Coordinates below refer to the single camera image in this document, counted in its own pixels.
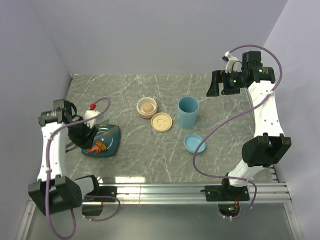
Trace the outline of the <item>metal serving tongs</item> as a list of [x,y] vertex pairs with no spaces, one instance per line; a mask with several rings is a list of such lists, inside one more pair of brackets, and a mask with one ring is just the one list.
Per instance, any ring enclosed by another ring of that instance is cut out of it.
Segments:
[[94,124],[92,128],[85,125],[71,126],[68,128],[70,143],[65,146],[65,151],[69,152],[76,148],[81,148],[83,154],[114,155],[118,150],[121,138],[120,128],[117,125],[109,124],[108,120],[99,124]]

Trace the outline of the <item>blue tall cup container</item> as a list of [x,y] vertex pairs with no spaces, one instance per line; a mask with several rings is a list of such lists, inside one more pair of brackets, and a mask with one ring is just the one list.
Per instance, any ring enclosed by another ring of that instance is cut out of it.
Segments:
[[200,103],[192,96],[181,98],[177,105],[177,125],[182,129],[190,129],[195,125]]

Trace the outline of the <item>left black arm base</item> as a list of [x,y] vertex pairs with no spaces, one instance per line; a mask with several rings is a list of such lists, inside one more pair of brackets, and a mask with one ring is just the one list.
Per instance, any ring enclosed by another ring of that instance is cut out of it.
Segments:
[[[105,205],[116,203],[115,212],[108,217],[99,218],[103,213]],[[93,222],[101,222],[112,218],[120,209],[120,201],[117,198],[117,187],[99,186],[97,191],[93,191],[84,196],[81,206],[81,213],[85,219]]]

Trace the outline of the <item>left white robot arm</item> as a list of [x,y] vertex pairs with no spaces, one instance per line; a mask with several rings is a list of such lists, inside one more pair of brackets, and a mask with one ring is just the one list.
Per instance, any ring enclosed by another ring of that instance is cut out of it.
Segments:
[[100,115],[89,109],[75,124],[76,106],[65,99],[53,102],[53,109],[38,118],[43,138],[42,161],[37,181],[28,185],[28,194],[44,215],[51,215],[81,206],[86,197],[96,201],[101,196],[94,175],[71,180],[66,168],[66,142],[90,149],[98,128],[94,125]]

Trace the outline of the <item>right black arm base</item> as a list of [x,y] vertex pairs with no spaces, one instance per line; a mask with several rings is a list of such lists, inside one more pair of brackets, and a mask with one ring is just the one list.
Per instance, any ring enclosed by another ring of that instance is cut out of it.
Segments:
[[250,200],[247,186],[224,187],[222,185],[206,185],[201,192],[205,193],[207,202],[219,202],[218,211],[223,217],[234,218],[241,212],[240,202]]

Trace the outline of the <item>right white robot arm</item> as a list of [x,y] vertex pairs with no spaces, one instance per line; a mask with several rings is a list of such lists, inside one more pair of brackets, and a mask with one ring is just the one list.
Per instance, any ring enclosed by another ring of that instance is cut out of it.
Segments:
[[277,164],[291,147],[281,127],[275,98],[276,77],[272,67],[263,66],[260,51],[248,51],[239,60],[229,51],[224,54],[224,70],[212,73],[207,97],[239,94],[248,90],[254,114],[254,137],[241,150],[241,161],[227,174],[228,183],[220,189],[222,197],[232,200],[238,187],[245,186],[258,172]]

